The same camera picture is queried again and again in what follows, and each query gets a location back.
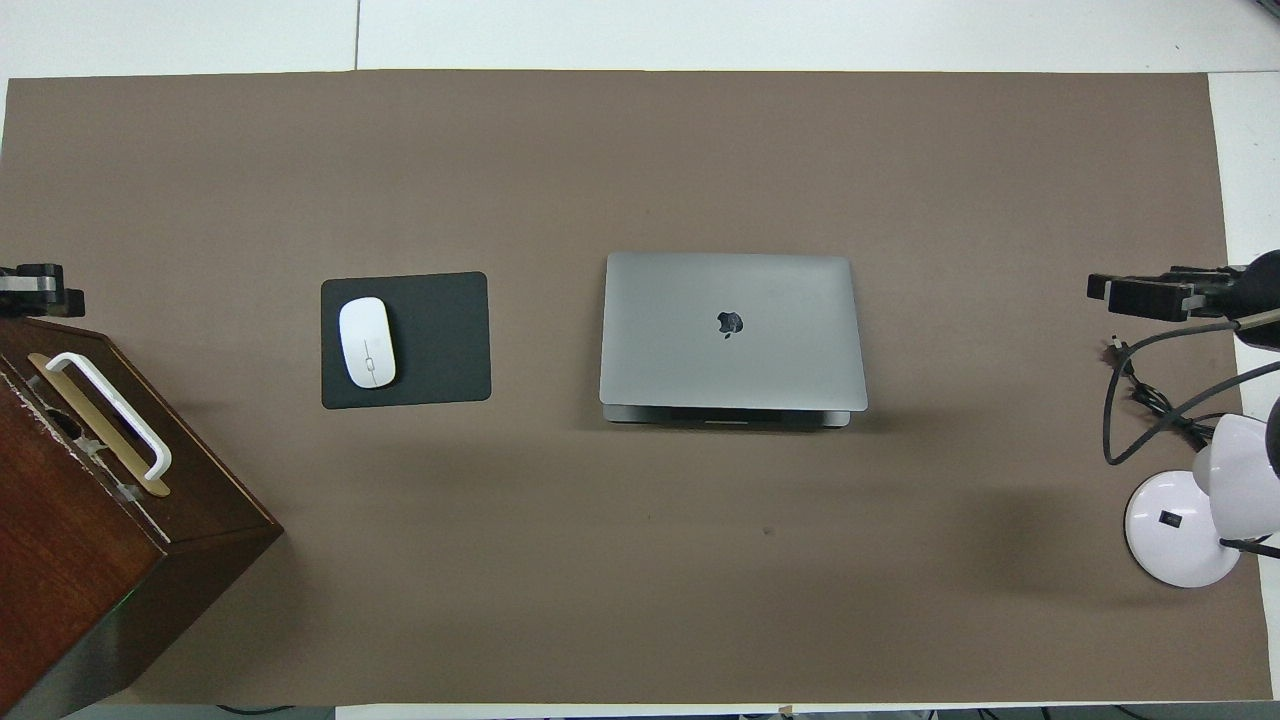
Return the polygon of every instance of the wireless mouse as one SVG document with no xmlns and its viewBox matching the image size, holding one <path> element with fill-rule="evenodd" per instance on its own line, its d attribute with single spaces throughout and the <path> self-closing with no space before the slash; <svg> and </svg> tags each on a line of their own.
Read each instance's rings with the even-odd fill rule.
<svg viewBox="0 0 1280 720">
<path fill-rule="evenodd" d="M 396 379 L 392 328 L 381 300 L 357 297 L 343 305 L 338 311 L 338 337 L 351 382 L 372 389 Z"/>
</svg>

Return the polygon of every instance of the mouse pad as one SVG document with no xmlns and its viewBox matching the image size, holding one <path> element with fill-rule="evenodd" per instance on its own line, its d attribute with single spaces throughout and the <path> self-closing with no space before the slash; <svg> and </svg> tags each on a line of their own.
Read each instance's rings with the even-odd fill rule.
<svg viewBox="0 0 1280 720">
<path fill-rule="evenodd" d="M 372 389 L 347 374 L 338 313 L 357 297 L 387 305 L 396 379 Z M 489 282 L 484 273 L 346 278 L 320 286 L 320 398 L 330 410 L 489 397 Z"/>
</svg>

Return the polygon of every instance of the wooden box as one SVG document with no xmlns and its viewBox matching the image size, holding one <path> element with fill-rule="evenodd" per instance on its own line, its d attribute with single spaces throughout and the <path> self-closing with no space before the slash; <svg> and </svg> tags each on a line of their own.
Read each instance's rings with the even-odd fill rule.
<svg viewBox="0 0 1280 720">
<path fill-rule="evenodd" d="M 280 532 L 106 337 L 0 319 L 6 719 L 127 687 Z"/>
</svg>

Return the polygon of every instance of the brown paper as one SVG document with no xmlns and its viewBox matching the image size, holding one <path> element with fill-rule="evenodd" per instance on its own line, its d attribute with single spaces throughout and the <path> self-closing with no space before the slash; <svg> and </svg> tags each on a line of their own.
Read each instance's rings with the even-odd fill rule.
<svg viewBox="0 0 1280 720">
<path fill-rule="evenodd" d="M 287 528 L 143 700 L 1270 696 L 1256 562 L 1176 591 L 1125 550 L 1192 451 L 1100 450 L 1102 340 L 1167 327 L 1087 274 L 1225 261 L 1203 76 L 13 81 L 3 152 L 6 264 L 63 263 Z M 872 410 L 607 424 L 613 250 L 851 258 Z M 321 407 L 323 281 L 462 270 L 489 401 Z M 1134 363 L 1174 398 L 1234 373 L 1221 336 Z"/>
</svg>

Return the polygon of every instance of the white table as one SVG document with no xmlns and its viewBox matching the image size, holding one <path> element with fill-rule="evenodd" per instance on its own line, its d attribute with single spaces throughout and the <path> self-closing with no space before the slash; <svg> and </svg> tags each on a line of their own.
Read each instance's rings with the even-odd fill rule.
<svg viewBox="0 0 1280 720">
<path fill-rule="evenodd" d="M 1280 247 L 1280 19 L 1249 0 L 0 0 L 5 79 L 379 68 L 1206 72 L 1229 260 L 1245 264 Z M 1101 270 L 1157 273 L 1178 261 Z M 1236 356 L 1242 370 L 1275 357 L 1240 345 Z M 1244 386 L 1242 395 L 1245 413 L 1265 416 L 1280 378 Z M 1280 696 L 1280 564 L 1265 561 L 1261 573 Z M 872 708 L 887 706 L 794 707 Z M 415 705 L 342 708 L 339 716 L 777 710 Z"/>
</svg>

